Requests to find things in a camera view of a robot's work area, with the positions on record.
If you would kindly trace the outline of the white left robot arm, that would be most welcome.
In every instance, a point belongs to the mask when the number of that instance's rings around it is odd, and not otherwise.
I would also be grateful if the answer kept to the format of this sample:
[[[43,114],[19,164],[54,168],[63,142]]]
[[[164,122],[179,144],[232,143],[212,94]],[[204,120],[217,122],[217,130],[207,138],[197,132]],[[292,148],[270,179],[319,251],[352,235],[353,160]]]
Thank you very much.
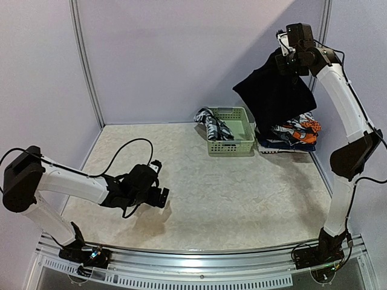
[[[68,222],[42,197],[42,192],[60,193],[90,201],[101,207],[122,209],[124,219],[129,207],[147,204],[164,208],[168,188],[160,188],[158,174],[161,162],[137,164],[119,176],[105,173],[88,175],[65,167],[41,154],[37,146],[19,149],[17,156],[4,169],[2,203],[20,213],[48,233],[77,262],[85,262],[90,250],[83,244],[80,230]]]

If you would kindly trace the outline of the black t-shirt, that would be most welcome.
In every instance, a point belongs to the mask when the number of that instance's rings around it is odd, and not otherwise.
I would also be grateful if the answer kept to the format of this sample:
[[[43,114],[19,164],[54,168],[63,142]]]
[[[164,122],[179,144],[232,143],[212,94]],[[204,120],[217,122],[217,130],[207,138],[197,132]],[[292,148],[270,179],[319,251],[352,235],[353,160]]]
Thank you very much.
[[[255,119],[258,132],[268,139],[277,139],[271,128],[317,108],[312,92],[296,74],[280,74],[276,49],[263,66],[233,87]]]

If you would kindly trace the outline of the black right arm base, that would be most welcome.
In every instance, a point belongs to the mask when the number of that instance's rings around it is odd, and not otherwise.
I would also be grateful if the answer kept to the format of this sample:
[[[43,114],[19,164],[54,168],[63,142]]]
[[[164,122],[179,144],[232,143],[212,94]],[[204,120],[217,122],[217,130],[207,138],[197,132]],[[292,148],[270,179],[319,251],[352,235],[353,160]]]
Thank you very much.
[[[291,251],[291,259],[296,269],[311,268],[326,263],[339,261],[333,271],[342,268],[351,257],[353,239],[348,229],[338,236],[330,236],[323,228],[320,229],[318,244],[310,246],[306,243],[296,245]]]

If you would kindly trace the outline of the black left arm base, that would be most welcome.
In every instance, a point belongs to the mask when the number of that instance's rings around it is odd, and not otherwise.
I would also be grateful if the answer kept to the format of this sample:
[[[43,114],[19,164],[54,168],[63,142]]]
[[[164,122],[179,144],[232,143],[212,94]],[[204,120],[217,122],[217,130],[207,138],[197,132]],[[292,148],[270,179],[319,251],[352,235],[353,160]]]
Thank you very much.
[[[82,264],[83,267],[107,269],[112,252],[101,245],[86,245],[79,227],[74,222],[71,222],[71,225],[75,231],[75,241],[69,245],[61,246],[59,257],[70,262]]]

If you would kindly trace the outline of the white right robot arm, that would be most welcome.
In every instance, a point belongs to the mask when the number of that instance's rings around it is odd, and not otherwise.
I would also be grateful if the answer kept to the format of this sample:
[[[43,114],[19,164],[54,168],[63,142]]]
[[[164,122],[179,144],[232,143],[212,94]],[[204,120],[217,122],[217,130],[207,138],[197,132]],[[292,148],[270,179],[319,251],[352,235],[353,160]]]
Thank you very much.
[[[309,47],[305,50],[281,45],[276,55],[282,73],[312,74],[324,87],[341,120],[346,145],[330,156],[334,175],[333,196],[321,236],[339,238],[348,231],[348,217],[357,184],[365,163],[383,141],[356,96],[345,74],[343,60],[329,48]]]

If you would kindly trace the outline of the black white patterned garment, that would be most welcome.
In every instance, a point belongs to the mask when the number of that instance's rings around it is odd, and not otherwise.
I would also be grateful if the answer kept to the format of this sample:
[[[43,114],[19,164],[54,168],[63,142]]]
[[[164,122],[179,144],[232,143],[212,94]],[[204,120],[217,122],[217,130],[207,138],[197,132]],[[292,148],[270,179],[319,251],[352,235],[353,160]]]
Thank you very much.
[[[203,124],[209,141],[231,141],[234,136],[226,123],[215,116],[209,108],[201,108],[193,117],[194,122]]]

